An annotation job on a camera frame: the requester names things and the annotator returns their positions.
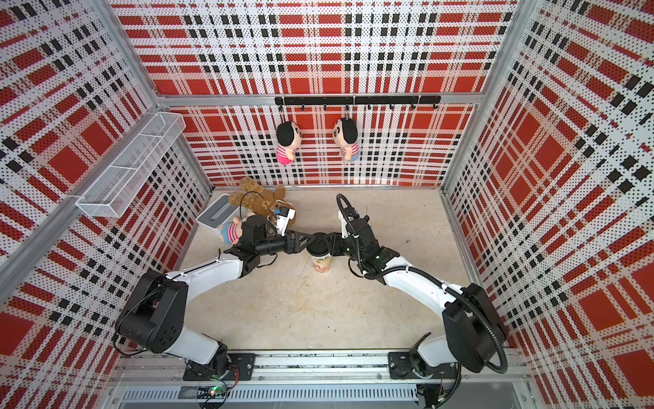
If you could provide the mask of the brown capybara plush toy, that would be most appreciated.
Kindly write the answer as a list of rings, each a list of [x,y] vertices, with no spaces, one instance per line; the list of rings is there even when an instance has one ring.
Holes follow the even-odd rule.
[[[273,190],[262,187],[255,179],[244,177],[239,181],[238,190],[229,195],[232,206],[240,206],[259,216],[265,216],[267,221],[273,223],[282,207],[295,209],[291,202],[285,198],[286,190],[283,185],[276,185]]]

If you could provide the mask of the blue hanging plush doll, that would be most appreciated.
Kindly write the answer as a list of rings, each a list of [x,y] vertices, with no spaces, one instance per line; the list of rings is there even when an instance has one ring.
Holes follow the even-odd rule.
[[[338,119],[333,129],[333,138],[346,162],[359,158],[359,131],[353,119]]]

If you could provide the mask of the green circuit board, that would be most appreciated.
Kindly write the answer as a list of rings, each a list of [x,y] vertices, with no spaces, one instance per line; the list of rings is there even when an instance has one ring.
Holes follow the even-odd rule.
[[[224,400],[227,397],[228,390],[221,386],[200,386],[196,391],[196,399],[201,402],[215,402]]]

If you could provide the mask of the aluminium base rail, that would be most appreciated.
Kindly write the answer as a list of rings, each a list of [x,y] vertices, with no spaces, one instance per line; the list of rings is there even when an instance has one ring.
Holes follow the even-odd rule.
[[[222,379],[202,379],[178,358],[145,354],[122,359],[100,404],[103,408],[214,407],[238,404],[344,404],[399,402],[408,407],[539,408],[536,386],[516,350],[508,352],[509,369],[472,373],[453,364],[439,366],[422,378],[412,371],[405,351],[237,350],[236,369]],[[201,402],[200,386],[228,390],[224,400]]]

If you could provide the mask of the printed paper milk tea cup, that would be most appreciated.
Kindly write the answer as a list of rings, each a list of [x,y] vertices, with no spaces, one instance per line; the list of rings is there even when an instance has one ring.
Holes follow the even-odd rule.
[[[323,256],[310,256],[310,259],[313,264],[313,268],[318,273],[325,273],[330,269],[331,255],[326,254]]]

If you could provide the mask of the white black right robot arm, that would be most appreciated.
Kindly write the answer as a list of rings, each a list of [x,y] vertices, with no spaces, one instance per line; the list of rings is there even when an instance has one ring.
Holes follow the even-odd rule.
[[[410,365],[427,378],[445,364],[480,373],[504,374],[509,361],[504,343],[508,331],[484,289],[477,284],[451,284],[419,269],[398,252],[380,246],[369,218],[339,217],[342,233],[329,238],[334,256],[356,262],[357,276],[378,281],[419,301],[441,318],[445,334],[428,333],[410,349]]]

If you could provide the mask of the black plastic cup lid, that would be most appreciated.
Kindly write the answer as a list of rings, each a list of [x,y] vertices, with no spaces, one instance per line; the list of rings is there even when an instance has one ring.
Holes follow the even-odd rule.
[[[328,235],[326,233],[315,233],[312,243],[307,247],[308,254],[312,257],[326,257],[330,255]]]

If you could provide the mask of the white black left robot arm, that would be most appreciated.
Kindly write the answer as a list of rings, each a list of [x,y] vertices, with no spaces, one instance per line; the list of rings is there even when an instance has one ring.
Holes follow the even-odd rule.
[[[155,354],[183,359],[202,379],[223,378],[233,367],[228,347],[185,324],[187,305],[198,296],[260,267],[263,256],[303,252],[315,236],[287,230],[278,233],[262,216],[250,216],[242,235],[222,255],[192,269],[170,274],[148,270],[136,284],[115,324],[119,337]]]

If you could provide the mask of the black wall hook rail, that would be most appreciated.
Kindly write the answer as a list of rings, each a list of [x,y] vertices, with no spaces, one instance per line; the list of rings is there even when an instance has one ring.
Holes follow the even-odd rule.
[[[278,107],[306,106],[436,106],[440,95],[345,95],[345,96],[279,96],[274,98]]]

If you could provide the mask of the striped shirt boy plush doll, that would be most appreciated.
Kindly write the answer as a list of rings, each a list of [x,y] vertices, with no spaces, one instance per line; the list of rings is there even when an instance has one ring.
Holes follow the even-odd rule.
[[[243,223],[247,218],[233,218],[229,223],[223,223],[219,226],[219,238],[221,242],[226,245],[238,244],[241,236],[243,235]]]

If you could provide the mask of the white grey tissue box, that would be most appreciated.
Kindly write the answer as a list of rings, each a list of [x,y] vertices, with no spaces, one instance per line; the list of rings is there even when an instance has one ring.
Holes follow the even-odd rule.
[[[230,202],[230,194],[222,194],[209,204],[197,217],[197,222],[212,230],[231,223],[239,208]]]

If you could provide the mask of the pink hanging plush doll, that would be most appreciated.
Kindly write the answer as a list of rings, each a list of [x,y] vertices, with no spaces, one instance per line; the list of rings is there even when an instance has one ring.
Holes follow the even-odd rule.
[[[280,124],[276,129],[276,158],[281,165],[290,165],[296,160],[296,151],[301,145],[301,131],[292,121]]]

